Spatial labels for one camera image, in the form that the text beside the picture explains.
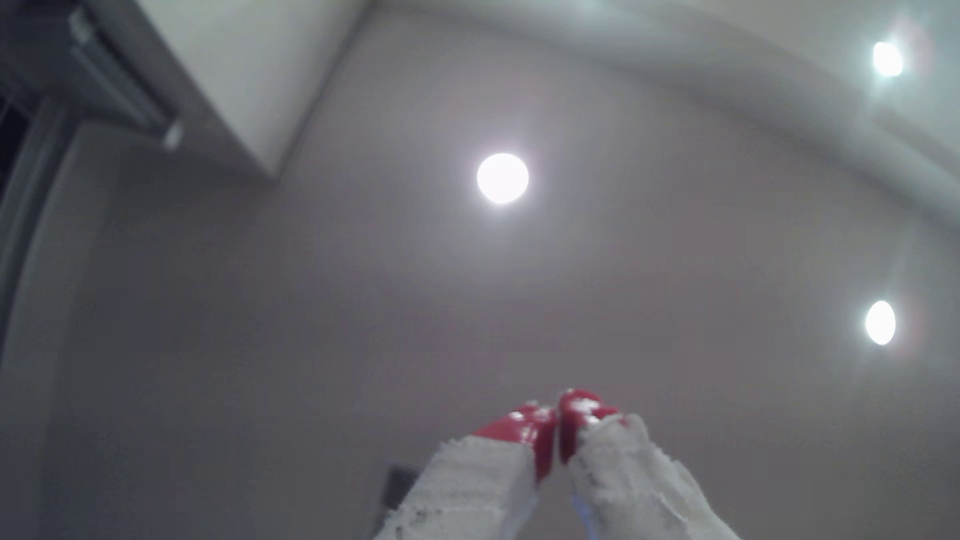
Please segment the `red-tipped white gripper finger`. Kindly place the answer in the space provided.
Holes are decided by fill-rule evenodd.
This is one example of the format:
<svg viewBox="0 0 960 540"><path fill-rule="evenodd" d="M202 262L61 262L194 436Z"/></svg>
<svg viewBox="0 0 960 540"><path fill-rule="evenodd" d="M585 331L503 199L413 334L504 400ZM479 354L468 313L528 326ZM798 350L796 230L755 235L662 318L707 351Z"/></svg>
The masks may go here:
<svg viewBox="0 0 960 540"><path fill-rule="evenodd" d="M558 455L594 539L738 539L642 418L583 389L558 400Z"/></svg>
<svg viewBox="0 0 960 540"><path fill-rule="evenodd" d="M375 539L515 539L549 475L558 426L534 401L441 444Z"/></svg>

